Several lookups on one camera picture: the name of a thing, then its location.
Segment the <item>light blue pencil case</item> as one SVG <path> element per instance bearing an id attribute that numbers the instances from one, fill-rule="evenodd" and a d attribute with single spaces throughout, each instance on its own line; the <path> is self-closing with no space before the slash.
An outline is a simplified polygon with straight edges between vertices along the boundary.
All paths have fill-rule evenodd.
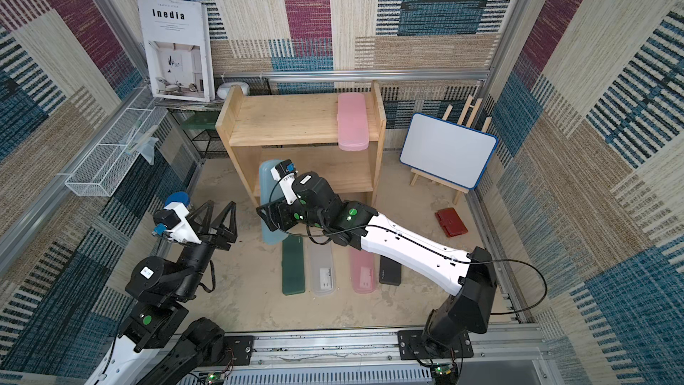
<path id="1" fill-rule="evenodd" d="M 266 160 L 259 167 L 258 183 L 261 205 L 283 197 L 283 191 L 279 187 L 278 178 L 274 178 L 272 174 L 272 169 L 280 162 L 281 160 Z M 283 233 L 283 231 L 270 231 L 263 220 L 261 220 L 261 231 L 262 239 L 266 245 L 281 243 L 288 236 L 286 233 Z"/>

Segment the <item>dark green pencil case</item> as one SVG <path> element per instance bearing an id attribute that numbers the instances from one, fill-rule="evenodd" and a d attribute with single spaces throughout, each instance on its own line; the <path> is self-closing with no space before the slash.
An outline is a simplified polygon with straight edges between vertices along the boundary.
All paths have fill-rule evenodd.
<path id="1" fill-rule="evenodd" d="M 283 278 L 283 294 L 297 295 L 306 291 L 304 244 L 300 237 L 288 236 L 283 245 L 283 261 L 281 277 Z"/>

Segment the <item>clear frosted pencil case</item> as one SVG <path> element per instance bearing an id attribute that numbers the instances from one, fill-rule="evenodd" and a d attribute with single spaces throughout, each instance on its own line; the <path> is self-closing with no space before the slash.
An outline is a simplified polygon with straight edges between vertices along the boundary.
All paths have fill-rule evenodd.
<path id="1" fill-rule="evenodd" d="M 335 292 L 335 271 L 331 244 L 312 244 L 308 247 L 311 291 L 315 296 Z"/>

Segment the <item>translucent pink pencil case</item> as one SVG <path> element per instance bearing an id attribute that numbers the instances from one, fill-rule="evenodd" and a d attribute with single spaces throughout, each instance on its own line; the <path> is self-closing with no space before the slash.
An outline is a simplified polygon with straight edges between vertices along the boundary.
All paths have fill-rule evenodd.
<path id="1" fill-rule="evenodd" d="M 351 249 L 349 251 L 350 277 L 354 292 L 372 293 L 377 288 L 375 274 L 375 257 L 367 251 Z"/>

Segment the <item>black pencil case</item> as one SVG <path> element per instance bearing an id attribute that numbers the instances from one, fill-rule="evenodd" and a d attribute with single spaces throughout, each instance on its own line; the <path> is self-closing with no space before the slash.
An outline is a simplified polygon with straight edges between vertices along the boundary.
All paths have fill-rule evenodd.
<path id="1" fill-rule="evenodd" d="M 391 258 L 380 257 L 379 282 L 386 285 L 399 286 L 402 283 L 402 265 Z"/>

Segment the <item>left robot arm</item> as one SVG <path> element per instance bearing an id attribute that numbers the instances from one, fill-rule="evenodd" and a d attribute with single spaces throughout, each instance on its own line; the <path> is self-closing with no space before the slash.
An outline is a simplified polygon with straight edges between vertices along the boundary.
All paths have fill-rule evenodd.
<path id="1" fill-rule="evenodd" d="M 196 368 L 226 361 L 224 330 L 206 317 L 178 334 L 199 289 L 215 289 L 202 279 L 216 273 L 215 251 L 229 251 L 238 240 L 236 204 L 218 214 L 207 201 L 190 210 L 174 201 L 153 215 L 154 235 L 183 249 L 177 260 L 149 256 L 134 268 L 126 292 L 135 305 L 122 321 L 89 384 L 176 384 Z"/>

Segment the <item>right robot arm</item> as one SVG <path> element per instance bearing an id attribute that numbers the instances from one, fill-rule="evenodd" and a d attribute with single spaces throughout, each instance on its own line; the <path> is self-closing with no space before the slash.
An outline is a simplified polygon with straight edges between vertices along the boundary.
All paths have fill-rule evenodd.
<path id="1" fill-rule="evenodd" d="M 256 213 L 270 231 L 292 235 L 294 228 L 305 228 L 312 242 L 389 258 L 447 293 L 421 335 L 428 353 L 452 349 L 464 333 L 488 331 L 498 285 L 489 251 L 477 247 L 466 252 L 413 233 L 367 204 L 342 200 L 325 178 L 299 174 L 289 161 L 272 167 L 269 175 L 275 186 L 263 194 Z"/>

